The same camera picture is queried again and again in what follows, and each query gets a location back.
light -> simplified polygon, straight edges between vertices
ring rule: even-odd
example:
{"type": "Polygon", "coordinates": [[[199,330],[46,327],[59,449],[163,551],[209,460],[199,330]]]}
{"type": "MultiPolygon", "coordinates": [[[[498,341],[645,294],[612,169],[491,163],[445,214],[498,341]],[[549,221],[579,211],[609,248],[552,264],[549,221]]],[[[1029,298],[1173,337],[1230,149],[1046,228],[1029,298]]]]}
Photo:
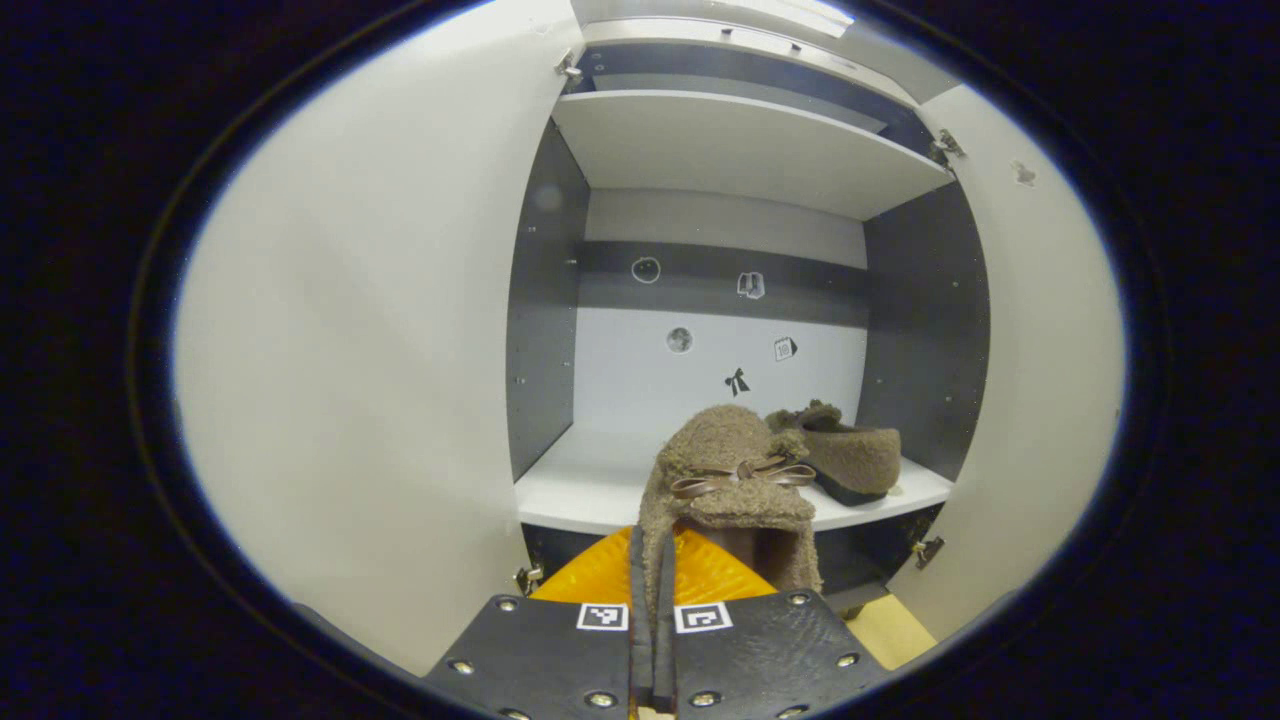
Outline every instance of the light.
{"type": "Polygon", "coordinates": [[[854,18],[818,0],[717,0],[717,3],[774,15],[832,37],[845,35],[845,29],[854,24],[854,18]]]}

white cabinet door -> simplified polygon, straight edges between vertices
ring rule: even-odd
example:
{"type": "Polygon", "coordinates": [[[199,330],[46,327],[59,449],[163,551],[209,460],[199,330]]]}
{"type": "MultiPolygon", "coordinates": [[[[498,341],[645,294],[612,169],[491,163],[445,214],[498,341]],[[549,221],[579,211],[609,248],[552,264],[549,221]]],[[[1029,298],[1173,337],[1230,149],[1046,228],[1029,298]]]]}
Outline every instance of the white cabinet door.
{"type": "Polygon", "coordinates": [[[1097,488],[1119,423],[1121,306],[1097,229],[1066,178],[966,86],[925,102],[968,158],[991,292],[987,387],[973,445],[931,537],[946,546],[890,589],[942,638],[1050,560],[1097,488]]]}
{"type": "Polygon", "coordinates": [[[499,0],[355,67],[248,158],[187,270],[177,400],[212,510],[284,596],[415,674],[527,562],[507,291],[582,47],[568,0],[499,0]]]}

screw hole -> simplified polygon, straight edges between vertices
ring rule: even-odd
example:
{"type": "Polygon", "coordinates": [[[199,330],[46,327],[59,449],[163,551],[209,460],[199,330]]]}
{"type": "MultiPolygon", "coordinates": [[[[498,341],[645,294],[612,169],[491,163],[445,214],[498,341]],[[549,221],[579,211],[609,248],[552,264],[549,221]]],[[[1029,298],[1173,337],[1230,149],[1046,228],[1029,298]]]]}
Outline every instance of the screw hole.
{"type": "Polygon", "coordinates": [[[694,693],[694,696],[689,698],[689,705],[692,705],[694,707],[710,707],[719,701],[721,694],[718,692],[703,691],[700,693],[694,693]]]}
{"type": "Polygon", "coordinates": [[[613,707],[618,703],[618,698],[605,692],[594,692],[588,693],[586,703],[591,707],[613,707]]]}

cabinet shelf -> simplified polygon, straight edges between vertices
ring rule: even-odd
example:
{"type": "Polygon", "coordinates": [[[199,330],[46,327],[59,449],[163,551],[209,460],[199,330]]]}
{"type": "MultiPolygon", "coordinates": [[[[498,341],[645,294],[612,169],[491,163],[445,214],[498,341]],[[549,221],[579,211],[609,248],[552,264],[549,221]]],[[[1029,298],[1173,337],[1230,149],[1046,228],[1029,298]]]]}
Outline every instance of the cabinet shelf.
{"type": "MultiPolygon", "coordinates": [[[[635,524],[664,441],[573,424],[516,483],[520,521],[599,536],[635,524]]],[[[815,509],[813,529],[833,530],[937,505],[951,484],[904,457],[897,487],[883,500],[845,507],[815,486],[800,495],[815,509]]]]}
{"type": "Polygon", "coordinates": [[[718,192],[868,220],[954,179],[865,129],[730,95],[582,92],[552,117],[593,190],[718,192]]]}

black bow sticker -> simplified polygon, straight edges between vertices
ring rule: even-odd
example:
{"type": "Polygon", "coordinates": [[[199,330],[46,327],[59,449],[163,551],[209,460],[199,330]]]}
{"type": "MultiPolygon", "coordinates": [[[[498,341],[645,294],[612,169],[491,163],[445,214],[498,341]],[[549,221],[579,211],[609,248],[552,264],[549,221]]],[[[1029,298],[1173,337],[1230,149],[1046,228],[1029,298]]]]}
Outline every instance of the black bow sticker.
{"type": "Polygon", "coordinates": [[[739,368],[737,372],[733,373],[732,375],[724,378],[724,384],[727,384],[728,387],[731,387],[733,389],[733,397],[737,397],[737,393],[740,391],[741,392],[746,392],[746,391],[751,389],[751,388],[746,387],[746,380],[742,379],[742,369],[741,368],[739,368]]]}

